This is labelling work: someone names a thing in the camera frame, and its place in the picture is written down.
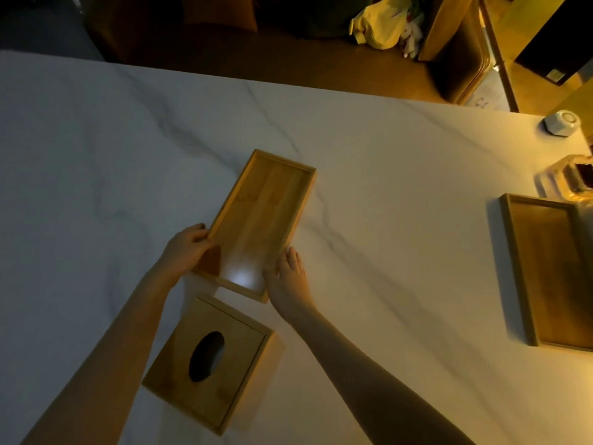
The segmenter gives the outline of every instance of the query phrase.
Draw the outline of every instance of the person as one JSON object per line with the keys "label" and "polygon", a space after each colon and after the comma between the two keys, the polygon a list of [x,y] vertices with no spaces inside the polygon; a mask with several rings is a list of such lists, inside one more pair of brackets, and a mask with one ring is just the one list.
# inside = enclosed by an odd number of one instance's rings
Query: person
{"label": "person", "polygon": [[[157,332],[169,291],[213,246],[204,224],[176,234],[68,384],[22,441],[116,444]],[[290,247],[279,274],[264,271],[272,305],[301,336],[354,418],[375,444],[471,444],[430,404],[355,347],[317,310],[307,272]]]}

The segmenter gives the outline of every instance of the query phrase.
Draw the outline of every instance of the orange pillow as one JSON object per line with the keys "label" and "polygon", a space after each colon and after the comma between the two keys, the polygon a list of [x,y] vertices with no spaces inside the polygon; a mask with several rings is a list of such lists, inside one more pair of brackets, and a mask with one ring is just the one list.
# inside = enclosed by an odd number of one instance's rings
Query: orange pillow
{"label": "orange pillow", "polygon": [[184,22],[257,31],[253,0],[183,0]]}

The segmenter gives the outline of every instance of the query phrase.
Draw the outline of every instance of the sofa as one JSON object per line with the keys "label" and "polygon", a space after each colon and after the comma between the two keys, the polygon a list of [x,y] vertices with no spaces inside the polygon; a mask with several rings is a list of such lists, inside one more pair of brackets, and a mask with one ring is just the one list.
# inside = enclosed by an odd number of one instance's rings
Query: sofa
{"label": "sofa", "polygon": [[435,103],[463,104],[491,64],[478,0],[427,62],[348,37],[299,38],[264,15],[257,32],[186,25],[181,0],[94,0],[84,24],[111,62]]}

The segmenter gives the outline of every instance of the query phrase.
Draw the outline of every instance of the sofa armrest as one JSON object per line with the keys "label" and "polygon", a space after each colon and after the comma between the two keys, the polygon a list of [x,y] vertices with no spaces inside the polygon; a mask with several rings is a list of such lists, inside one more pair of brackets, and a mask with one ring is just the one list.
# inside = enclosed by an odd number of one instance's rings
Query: sofa armrest
{"label": "sofa armrest", "polygon": [[84,26],[103,57],[126,63],[155,21],[149,0],[93,0]]}
{"label": "sofa armrest", "polygon": [[437,90],[445,100],[464,104],[492,66],[490,48],[480,21],[478,0],[472,0],[441,59],[428,63]]}

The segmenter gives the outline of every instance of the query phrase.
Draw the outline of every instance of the person's right arm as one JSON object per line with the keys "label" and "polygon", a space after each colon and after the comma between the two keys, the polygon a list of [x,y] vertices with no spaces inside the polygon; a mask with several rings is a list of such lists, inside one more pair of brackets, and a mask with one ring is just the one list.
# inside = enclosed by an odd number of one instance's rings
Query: person's right arm
{"label": "person's right arm", "polygon": [[264,272],[272,305],[309,346],[375,445],[473,443],[315,308],[302,262],[292,247],[282,254],[278,268],[279,276]]}

